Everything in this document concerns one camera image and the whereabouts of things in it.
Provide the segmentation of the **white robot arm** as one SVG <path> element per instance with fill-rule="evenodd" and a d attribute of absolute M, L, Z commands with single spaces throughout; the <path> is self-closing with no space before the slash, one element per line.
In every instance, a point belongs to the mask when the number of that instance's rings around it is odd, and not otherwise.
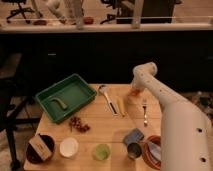
<path fill-rule="evenodd" d="M 154 62 L 133 68 L 132 87 L 147 88 L 163 106 L 160 171 L 211 171 L 207 133 L 211 121 L 191 101 L 155 78 Z"/>

